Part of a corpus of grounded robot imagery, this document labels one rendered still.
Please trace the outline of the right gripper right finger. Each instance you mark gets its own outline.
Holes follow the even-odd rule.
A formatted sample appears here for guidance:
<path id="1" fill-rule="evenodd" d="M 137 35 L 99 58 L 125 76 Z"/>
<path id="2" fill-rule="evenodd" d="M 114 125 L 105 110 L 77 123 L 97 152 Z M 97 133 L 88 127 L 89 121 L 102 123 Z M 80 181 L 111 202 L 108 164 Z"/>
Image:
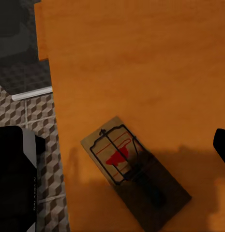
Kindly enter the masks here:
<path id="1" fill-rule="evenodd" d="M 221 156 L 222 160 L 225 162 L 225 130 L 218 128 L 214 140 L 213 146 Z"/>

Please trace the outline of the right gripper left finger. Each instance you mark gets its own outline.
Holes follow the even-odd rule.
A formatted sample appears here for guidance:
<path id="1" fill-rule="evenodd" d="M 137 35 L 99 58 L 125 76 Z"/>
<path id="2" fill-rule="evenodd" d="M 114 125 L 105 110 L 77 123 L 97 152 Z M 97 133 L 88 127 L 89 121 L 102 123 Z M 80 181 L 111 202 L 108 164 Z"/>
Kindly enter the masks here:
<path id="1" fill-rule="evenodd" d="M 17 129 L 0 132 L 0 181 L 21 148 Z"/>

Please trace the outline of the mousetrap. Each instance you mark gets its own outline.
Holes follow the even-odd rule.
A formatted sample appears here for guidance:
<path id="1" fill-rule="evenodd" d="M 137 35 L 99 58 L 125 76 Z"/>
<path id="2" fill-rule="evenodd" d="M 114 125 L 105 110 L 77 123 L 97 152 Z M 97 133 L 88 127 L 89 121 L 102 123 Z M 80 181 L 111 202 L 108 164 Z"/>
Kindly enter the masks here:
<path id="1" fill-rule="evenodd" d="M 80 142 L 145 232 L 158 232 L 192 199 L 118 116 Z"/>

